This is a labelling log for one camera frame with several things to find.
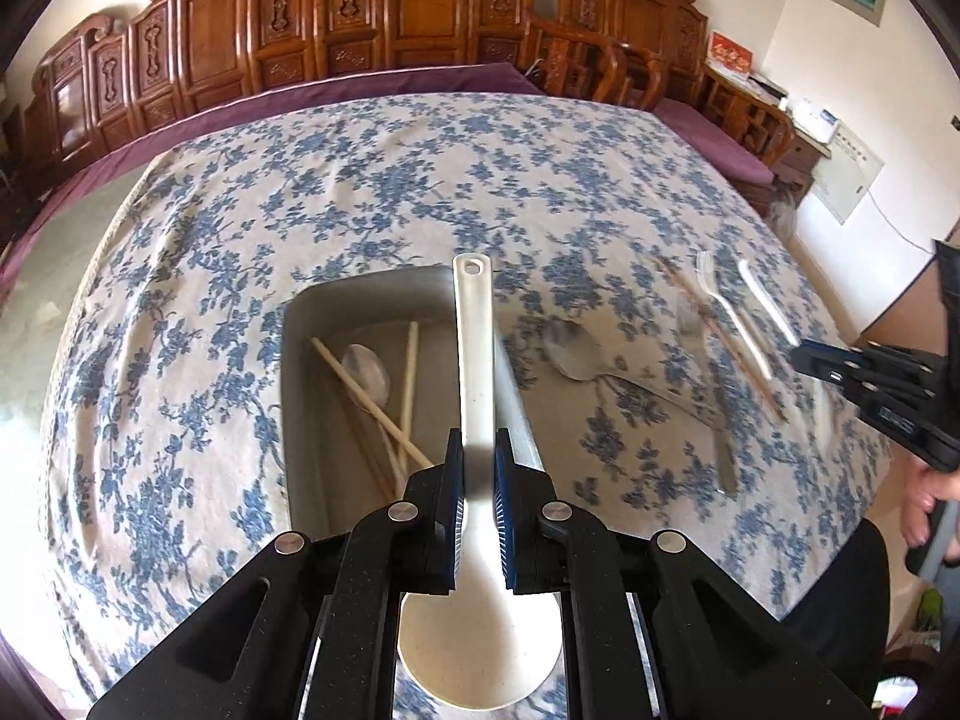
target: black pants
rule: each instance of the black pants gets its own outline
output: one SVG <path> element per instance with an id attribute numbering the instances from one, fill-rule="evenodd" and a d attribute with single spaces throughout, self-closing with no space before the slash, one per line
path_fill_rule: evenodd
<path id="1" fill-rule="evenodd" d="M 890 566 L 880 531 L 863 520 L 784 625 L 867 705 L 890 619 Z"/>

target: white fork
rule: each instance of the white fork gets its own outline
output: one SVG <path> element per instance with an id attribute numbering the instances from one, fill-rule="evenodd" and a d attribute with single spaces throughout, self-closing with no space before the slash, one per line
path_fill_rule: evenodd
<path id="1" fill-rule="evenodd" d="M 757 367 L 760 369 L 763 378 L 767 381 L 772 379 L 773 372 L 770 370 L 770 364 L 763 352 L 760 351 L 757 340 L 750 334 L 743 323 L 743 319 L 740 318 L 740 314 L 733 309 L 730 300 L 724 298 L 720 293 L 720 288 L 717 287 L 716 267 L 713 264 L 713 252 L 711 251 L 697 252 L 697 282 L 700 284 L 700 289 L 723 306 L 727 316 L 733 322 L 733 326 L 736 327 L 736 332 L 740 333 L 740 336 L 747 343 L 747 348 L 750 349 L 750 353 L 757 361 Z"/>

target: gray tray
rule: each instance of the gray tray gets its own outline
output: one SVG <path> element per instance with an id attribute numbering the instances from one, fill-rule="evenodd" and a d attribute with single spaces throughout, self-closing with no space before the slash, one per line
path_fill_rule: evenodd
<path id="1" fill-rule="evenodd" d="M 398 424 L 409 322 L 421 324 L 411 438 L 442 463 L 449 430 L 460 426 L 452 270 L 428 266 L 353 276 L 309 287 L 287 307 L 280 356 L 287 496 L 292 526 L 311 538 L 349 531 L 384 499 L 344 417 L 342 385 L 310 338 L 338 358 L 349 343 L 376 351 L 391 377 L 385 410 Z M 499 338 L 494 357 L 497 426 L 510 429 L 518 463 L 542 467 Z M 386 467 L 376 423 L 366 413 L 358 418 Z"/>

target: wire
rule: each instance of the wire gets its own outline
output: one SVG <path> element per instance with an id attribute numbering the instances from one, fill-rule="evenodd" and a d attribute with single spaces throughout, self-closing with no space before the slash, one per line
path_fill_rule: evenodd
<path id="1" fill-rule="evenodd" d="M 883 217 L 883 220 L 885 221 L 885 223 L 890 225 L 890 229 L 892 229 L 897 235 L 899 235 L 899 237 L 901 237 L 901 239 L 904 240 L 904 242 L 907 242 L 909 245 L 911 245 L 911 247 L 918 248 L 924 254 L 928 254 L 931 257 L 933 256 L 933 252 L 930 251 L 928 248 L 922 247 L 920 244 L 915 244 L 915 242 L 911 241 L 908 237 L 906 237 L 904 233 L 901 233 L 901 231 L 896 229 L 896 226 L 894 225 L 894 223 L 892 223 L 891 220 L 887 218 L 887 215 L 883 213 L 883 209 L 880 208 L 880 204 L 877 203 L 877 198 L 872 194 L 872 192 L 869 189 L 867 189 L 866 194 L 867 196 L 870 197 L 870 201 L 872 202 L 872 204 L 874 204 L 874 208 L 877 209 L 877 213 L 879 213 Z"/>

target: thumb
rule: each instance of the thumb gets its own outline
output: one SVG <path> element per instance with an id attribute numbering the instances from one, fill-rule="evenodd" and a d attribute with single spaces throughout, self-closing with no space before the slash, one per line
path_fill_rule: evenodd
<path id="1" fill-rule="evenodd" d="M 960 501 L 960 471 L 928 471 L 920 477 L 917 487 L 941 501 Z"/>

